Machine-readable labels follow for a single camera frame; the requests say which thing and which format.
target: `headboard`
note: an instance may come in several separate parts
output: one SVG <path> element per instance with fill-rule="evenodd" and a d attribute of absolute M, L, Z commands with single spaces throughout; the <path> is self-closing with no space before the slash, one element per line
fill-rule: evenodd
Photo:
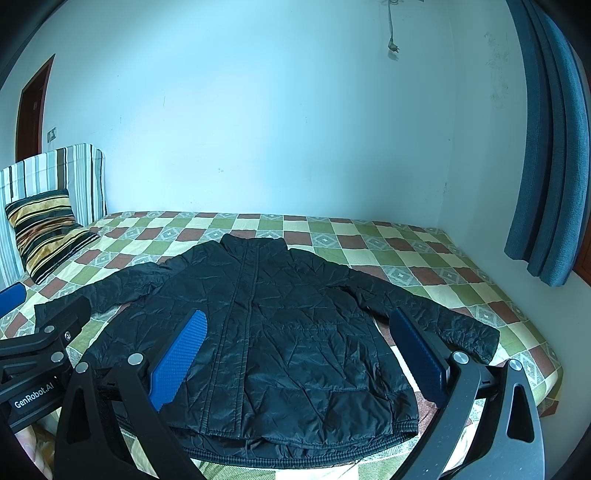
<path fill-rule="evenodd" d="M 107 213 L 104 171 L 102 152 L 85 143 L 35 155 L 0 171 L 0 290 L 24 273 L 4 207 L 14 200 L 65 188 L 76 221 L 87 226 Z"/>

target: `wall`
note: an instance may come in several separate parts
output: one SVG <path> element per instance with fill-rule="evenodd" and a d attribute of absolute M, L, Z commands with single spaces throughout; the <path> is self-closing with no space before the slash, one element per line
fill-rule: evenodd
<path fill-rule="evenodd" d="M 200 210 L 433 226 L 449 168 L 442 2 L 68 0 L 0 90 L 0 166 L 22 87 L 53 54 L 47 148 L 91 142 L 110 211 Z"/>
<path fill-rule="evenodd" d="M 564 366 L 558 410 L 542 419 L 550 478 L 591 421 L 591 288 L 575 274 L 548 287 L 503 253 L 525 151 L 521 49 L 504 1 L 450 0 L 449 8 L 456 120 L 440 226 L 535 321 Z"/>

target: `jacket sleeve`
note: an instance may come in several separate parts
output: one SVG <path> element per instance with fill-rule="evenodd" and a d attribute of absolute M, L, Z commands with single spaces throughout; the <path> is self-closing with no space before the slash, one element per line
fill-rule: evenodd
<path fill-rule="evenodd" d="M 162 264 L 148 262 L 118 270 L 103 280 L 86 285 L 69 295 L 35 305 L 35 330 L 80 297 L 90 301 L 92 313 L 104 313 L 115 305 L 138 300 L 149 295 L 169 278 L 191 263 L 192 249 L 169 258 Z"/>
<path fill-rule="evenodd" d="M 327 286 L 353 296 L 361 309 L 387 319 L 392 310 L 405 307 L 419 325 L 438 334 L 448 345 L 486 364 L 494 357 L 499 344 L 499 330 L 494 327 L 367 273 L 328 262 L 310 252 L 291 252 L 308 263 Z"/>

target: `metal bolt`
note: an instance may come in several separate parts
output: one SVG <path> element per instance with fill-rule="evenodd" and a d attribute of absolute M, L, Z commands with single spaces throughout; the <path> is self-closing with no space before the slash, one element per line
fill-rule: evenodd
<path fill-rule="evenodd" d="M 55 364 L 58 364 L 63 359 L 64 359 L 64 353 L 63 352 L 53 352 L 53 354 L 51 356 L 51 361 L 53 363 L 55 363 Z"/>
<path fill-rule="evenodd" d="M 466 365 L 468 363 L 468 356 L 464 352 L 454 352 L 453 359 L 458 364 Z"/>
<path fill-rule="evenodd" d="M 76 365 L 75 370 L 76 373 L 83 374 L 88 370 L 88 364 L 86 362 L 79 362 L 78 365 Z"/>
<path fill-rule="evenodd" d="M 132 353 L 127 359 L 127 363 L 130 365 L 139 365 L 143 359 L 144 356 L 141 353 Z"/>
<path fill-rule="evenodd" d="M 523 368 L 523 365 L 521 365 L 521 362 L 519 360 L 515 360 L 514 358 L 512 358 L 511 360 L 509 360 L 509 366 L 516 371 L 519 371 Z"/>

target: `bed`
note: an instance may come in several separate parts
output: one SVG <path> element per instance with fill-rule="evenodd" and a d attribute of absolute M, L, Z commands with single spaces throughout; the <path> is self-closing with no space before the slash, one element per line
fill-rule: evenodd
<path fill-rule="evenodd" d="M 435 228 L 419 228 L 380 221 L 317 218 L 272 214 L 197 212 L 122 212 L 90 224 L 100 238 L 66 260 L 42 284 L 27 276 L 27 300 L 0 319 L 2 337 L 32 333 L 34 305 L 69 294 L 83 285 L 107 277 L 116 270 L 143 262 L 163 262 L 194 245 L 218 241 L 229 233 L 243 238 L 283 237 L 289 248 L 309 250 L 326 260 L 348 265 L 387 280 L 408 291 L 428 297 L 455 311 L 491 325 L 500 331 L 500 343 L 492 365 L 509 358 L 519 360 L 526 371 L 540 415 L 555 411 L 562 367 L 548 342 L 511 299 L 478 268 L 447 235 Z M 126 305 L 93 316 L 82 333 L 69 345 L 76 364 L 82 353 Z M 434 413 L 412 380 L 387 329 L 376 323 L 403 370 L 415 387 L 420 406 L 421 432 Z M 483 401 L 476 401 L 462 445 L 452 461 L 459 461 L 475 432 Z M 137 465 L 151 472 L 139 442 L 124 432 Z M 402 464 L 418 438 L 352 465 L 314 471 L 244 469 L 196 462 L 205 476 L 239 478 L 390 478 Z"/>

